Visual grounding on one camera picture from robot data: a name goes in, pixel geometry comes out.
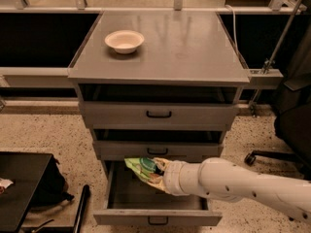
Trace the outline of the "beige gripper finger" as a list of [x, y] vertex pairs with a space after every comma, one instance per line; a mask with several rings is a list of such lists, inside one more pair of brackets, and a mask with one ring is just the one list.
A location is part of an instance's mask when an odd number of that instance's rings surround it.
[[163, 176], [150, 177], [147, 184], [161, 191], [166, 192], [167, 189], [163, 182]]
[[155, 157], [154, 163], [160, 171], [164, 172], [167, 169], [168, 165], [171, 163], [171, 161], [165, 158]]

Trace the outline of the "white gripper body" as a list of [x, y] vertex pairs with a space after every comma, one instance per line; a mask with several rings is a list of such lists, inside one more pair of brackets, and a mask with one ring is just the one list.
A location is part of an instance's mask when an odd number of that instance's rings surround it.
[[174, 196], [203, 195], [199, 183], [199, 164], [171, 161], [164, 171], [163, 183], [166, 191]]

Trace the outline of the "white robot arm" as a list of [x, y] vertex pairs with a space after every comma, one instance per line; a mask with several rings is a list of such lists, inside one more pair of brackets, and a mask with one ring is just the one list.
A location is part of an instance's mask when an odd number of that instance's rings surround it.
[[311, 223], [311, 183], [256, 173], [218, 157], [201, 163], [149, 159], [148, 184], [174, 196], [236, 202], [253, 199], [293, 219]]

